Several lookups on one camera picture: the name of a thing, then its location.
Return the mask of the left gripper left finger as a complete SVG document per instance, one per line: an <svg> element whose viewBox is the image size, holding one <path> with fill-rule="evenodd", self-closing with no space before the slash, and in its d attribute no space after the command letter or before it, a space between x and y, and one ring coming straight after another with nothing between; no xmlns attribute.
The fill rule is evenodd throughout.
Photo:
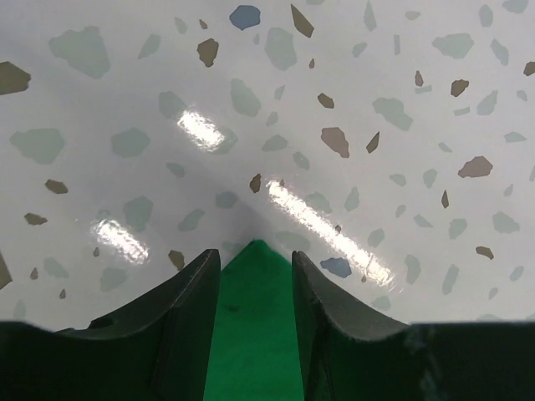
<svg viewBox="0 0 535 401"><path fill-rule="evenodd" d="M204 251L84 330L1 324L3 400L201 400L221 261Z"/></svg>

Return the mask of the green t shirt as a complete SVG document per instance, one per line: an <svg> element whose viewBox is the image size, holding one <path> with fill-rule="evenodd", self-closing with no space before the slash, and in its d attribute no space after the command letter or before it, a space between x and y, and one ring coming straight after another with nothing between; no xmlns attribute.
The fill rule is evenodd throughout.
<svg viewBox="0 0 535 401"><path fill-rule="evenodd" d="M301 401L291 265L252 241L223 269L206 401Z"/></svg>

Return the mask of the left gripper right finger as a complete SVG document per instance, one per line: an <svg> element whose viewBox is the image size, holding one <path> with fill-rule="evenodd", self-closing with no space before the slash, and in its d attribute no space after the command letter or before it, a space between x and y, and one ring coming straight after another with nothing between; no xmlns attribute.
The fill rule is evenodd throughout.
<svg viewBox="0 0 535 401"><path fill-rule="evenodd" d="M532 322L406 325L292 255L293 305L307 400L531 400Z"/></svg>

